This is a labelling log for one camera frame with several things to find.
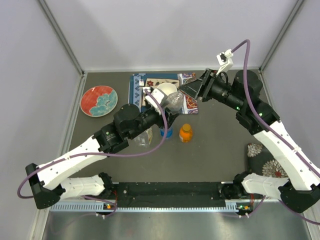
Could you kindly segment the clear plastic bottle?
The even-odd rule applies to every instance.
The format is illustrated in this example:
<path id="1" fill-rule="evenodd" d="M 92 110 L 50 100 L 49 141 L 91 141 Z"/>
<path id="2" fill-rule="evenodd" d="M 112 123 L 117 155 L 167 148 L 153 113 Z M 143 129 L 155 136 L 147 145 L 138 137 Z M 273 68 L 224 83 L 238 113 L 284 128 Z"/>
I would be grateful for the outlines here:
<path id="1" fill-rule="evenodd" d="M 173 114 L 180 113 L 184 105 L 184 98 L 185 95 L 179 90 L 171 93 L 167 97 L 166 108 L 168 108 Z"/>

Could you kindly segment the clear bottle white cap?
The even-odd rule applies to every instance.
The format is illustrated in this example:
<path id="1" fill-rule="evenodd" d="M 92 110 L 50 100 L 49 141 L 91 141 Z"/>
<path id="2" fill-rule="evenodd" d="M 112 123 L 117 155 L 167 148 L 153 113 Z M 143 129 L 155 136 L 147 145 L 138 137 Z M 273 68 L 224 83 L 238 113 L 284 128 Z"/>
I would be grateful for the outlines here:
<path id="1" fill-rule="evenodd" d="M 153 138 L 152 128 L 148 128 L 143 133 L 135 137 L 134 142 L 140 147 L 149 147 Z"/>

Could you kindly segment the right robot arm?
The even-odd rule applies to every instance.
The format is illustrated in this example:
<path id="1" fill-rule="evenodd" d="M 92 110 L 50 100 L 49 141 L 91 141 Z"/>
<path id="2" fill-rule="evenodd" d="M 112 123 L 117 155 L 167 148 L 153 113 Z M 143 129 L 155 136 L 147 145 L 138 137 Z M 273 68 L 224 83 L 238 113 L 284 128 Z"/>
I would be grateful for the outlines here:
<path id="1" fill-rule="evenodd" d="M 319 172 L 313 172 L 313 168 L 303 163 L 300 157 L 304 153 L 289 136 L 279 115 L 260 99 L 262 81 L 255 72 L 247 71 L 250 98 L 267 126 L 257 120 L 248 105 L 243 71 L 236 73 L 232 83 L 223 78 L 224 75 L 224 72 L 215 74 L 214 70 L 207 68 L 200 78 L 182 84 L 179 90 L 194 100 L 207 102 L 214 99 L 236 110 L 238 122 L 262 143 L 287 174 L 284 178 L 278 178 L 245 171 L 237 174 L 229 187 L 222 188 L 224 196 L 231 199 L 259 194 L 281 200 L 296 213 L 309 209 L 320 199 Z"/>

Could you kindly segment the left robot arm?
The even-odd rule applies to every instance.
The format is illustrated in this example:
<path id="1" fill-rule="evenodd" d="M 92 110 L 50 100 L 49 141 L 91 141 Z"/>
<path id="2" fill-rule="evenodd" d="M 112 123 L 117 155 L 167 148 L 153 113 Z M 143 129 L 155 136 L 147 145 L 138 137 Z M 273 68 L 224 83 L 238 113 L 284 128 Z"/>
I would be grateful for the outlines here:
<path id="1" fill-rule="evenodd" d="M 103 126 L 78 147 L 48 163 L 27 165 L 25 171 L 37 209 L 46 209 L 73 197 L 109 198 L 114 187 L 108 174 L 83 178 L 73 178 L 72 175 L 107 157 L 121 157 L 119 152 L 129 146 L 130 140 L 154 125 L 169 128 L 178 116 L 169 108 L 163 113 L 153 107 L 140 112 L 136 105 L 125 104 L 114 114 L 113 122 Z"/>

